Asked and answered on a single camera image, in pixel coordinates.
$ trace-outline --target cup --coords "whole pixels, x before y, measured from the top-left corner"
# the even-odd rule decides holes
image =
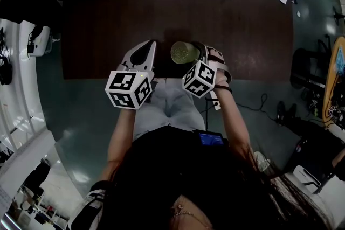
[[[178,41],[173,44],[171,58],[177,64],[187,64],[199,58],[200,50],[190,43]]]

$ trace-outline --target brown tabletop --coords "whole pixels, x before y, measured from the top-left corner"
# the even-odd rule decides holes
[[[124,54],[160,41],[158,77],[174,77],[177,40],[220,50],[234,79],[289,80],[293,49],[291,2],[279,0],[73,0],[62,34],[65,79],[108,78]]]

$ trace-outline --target necklace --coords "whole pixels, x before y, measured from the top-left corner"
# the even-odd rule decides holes
[[[205,223],[203,223],[201,220],[199,220],[193,213],[191,212],[187,212],[187,211],[183,211],[183,206],[181,204],[178,205],[178,212],[174,214],[174,218],[177,218],[179,215],[189,215],[192,218],[196,219],[197,221],[199,221],[206,229],[212,229],[212,227],[210,228],[209,226],[207,226]]]

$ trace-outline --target phone screen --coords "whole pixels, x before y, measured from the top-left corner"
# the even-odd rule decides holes
[[[199,133],[203,145],[224,145],[222,137],[212,134]]]

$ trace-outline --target light blue jeans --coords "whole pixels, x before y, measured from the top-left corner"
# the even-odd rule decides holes
[[[205,130],[204,119],[194,106],[192,95],[182,89],[181,79],[155,81],[151,103],[144,103],[136,112],[133,140],[165,126]]]

